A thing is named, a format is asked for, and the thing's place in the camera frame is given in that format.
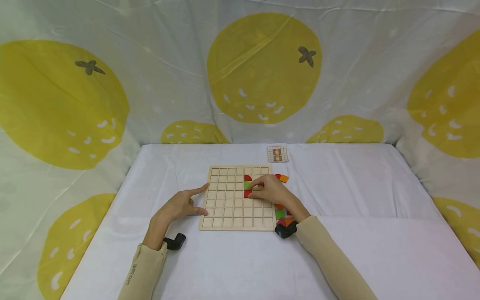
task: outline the black wrist strap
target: black wrist strap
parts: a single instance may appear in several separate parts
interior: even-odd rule
[[[275,227],[275,232],[283,239],[288,238],[295,232],[297,232],[297,221],[293,221],[287,227],[283,226],[282,224],[278,224]]]

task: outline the wooden grid board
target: wooden grid board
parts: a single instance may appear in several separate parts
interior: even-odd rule
[[[211,166],[210,186],[200,219],[200,230],[273,231],[275,206],[263,199],[249,199],[245,188],[252,180],[271,173],[270,166]]]
[[[288,162],[288,153],[286,145],[268,146],[267,158],[269,163]]]

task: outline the yellow fruit print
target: yellow fruit print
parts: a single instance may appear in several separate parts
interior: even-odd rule
[[[36,158],[91,169],[120,143],[128,113],[120,82],[94,54],[45,40],[0,46],[0,125]]]
[[[227,144],[228,139],[216,125],[189,120],[173,122],[162,133],[164,144]]]
[[[442,197],[433,202],[480,269],[480,209]]]
[[[217,106],[244,123],[274,124],[299,111],[320,77],[315,33],[281,13],[234,21],[213,41],[207,73]]]
[[[48,231],[37,282],[46,300],[60,299],[115,194],[99,194],[64,212]]]
[[[480,157],[480,31],[445,54],[413,88],[407,109],[448,155]]]
[[[307,143],[381,143],[384,130],[379,122],[354,115],[336,117]]]

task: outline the white fabric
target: white fabric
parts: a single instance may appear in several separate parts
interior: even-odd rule
[[[268,145],[144,145],[62,299],[116,299],[153,213],[178,190],[205,183],[210,165],[267,163]],[[290,177],[287,187],[314,215],[445,224],[391,145],[289,144],[288,155],[290,161],[272,164],[272,171]],[[203,195],[194,200],[201,205]],[[167,236],[181,232],[187,240],[168,253],[154,299],[335,299],[296,238],[199,231],[198,222],[188,217],[170,227]]]
[[[478,300],[480,271],[447,224],[321,217],[378,299]]]

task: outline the person's left hand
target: person's left hand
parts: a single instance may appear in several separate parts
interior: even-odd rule
[[[206,209],[193,206],[192,197],[204,192],[207,188],[208,183],[198,189],[177,192],[159,209],[153,218],[159,215],[162,216],[162,218],[166,218],[169,222],[172,222],[190,215],[206,216],[208,214]]]

